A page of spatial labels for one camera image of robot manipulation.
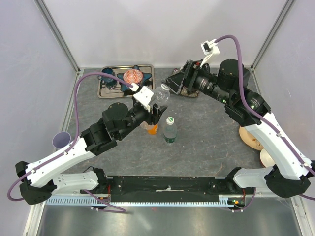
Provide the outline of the clear plastic bottle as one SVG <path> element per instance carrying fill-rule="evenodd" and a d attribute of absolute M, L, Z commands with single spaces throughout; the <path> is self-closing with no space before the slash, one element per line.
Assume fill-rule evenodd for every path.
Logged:
<path fill-rule="evenodd" d="M 164 90 L 161 88 L 161 85 L 154 89 L 154 96 L 151 100 L 150 106 L 151 108 L 153 107 L 154 103 L 157 103 L 159 106 L 162 105 L 167 105 L 168 100 L 170 98 L 170 89 L 169 90 Z M 147 130 L 148 124 L 146 122 L 143 122 L 140 124 L 140 127 Z"/>

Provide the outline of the blue white bottle cap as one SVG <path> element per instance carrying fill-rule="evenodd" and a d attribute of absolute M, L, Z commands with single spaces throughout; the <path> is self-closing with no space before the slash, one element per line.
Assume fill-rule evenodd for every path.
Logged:
<path fill-rule="evenodd" d="M 164 89 L 164 90 L 169 90 L 169 87 L 164 85 L 164 84 L 161 84 L 161 88 Z"/>

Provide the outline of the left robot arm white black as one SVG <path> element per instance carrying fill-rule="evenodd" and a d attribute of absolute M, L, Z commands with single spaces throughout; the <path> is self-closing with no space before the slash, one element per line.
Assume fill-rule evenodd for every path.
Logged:
<path fill-rule="evenodd" d="M 57 159 L 50 155 L 36 163 L 17 163 L 15 168 L 21 178 L 19 188 L 23 200 L 34 205 L 61 193 L 84 193 L 86 190 L 94 194 L 107 193 L 110 184 L 103 169 L 94 168 L 78 174 L 64 174 L 64 171 L 116 147 L 117 141 L 121 141 L 141 123 L 157 124 L 166 109 L 166 105 L 155 104 L 148 111 L 139 102 L 135 102 L 131 109 L 124 103 L 111 104 L 102 112 L 97 123 L 56 152 Z"/>

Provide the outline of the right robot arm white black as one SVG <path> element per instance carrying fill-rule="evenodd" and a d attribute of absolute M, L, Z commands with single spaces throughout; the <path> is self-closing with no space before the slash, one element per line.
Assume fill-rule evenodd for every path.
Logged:
<path fill-rule="evenodd" d="M 230 193 L 242 188 L 268 188 L 282 198 L 301 195 L 310 187 L 314 161 L 306 158 L 289 140 L 277 123 L 270 106 L 262 96 L 244 88 L 246 103 L 258 115 L 252 114 L 243 104 L 239 89 L 238 61 L 224 60 L 217 74 L 210 73 L 208 64 L 188 60 L 177 73 L 162 83 L 175 94 L 183 88 L 187 93 L 199 91 L 222 103 L 226 113 L 262 144 L 274 160 L 272 167 L 261 169 L 235 168 L 227 176 L 225 187 Z"/>

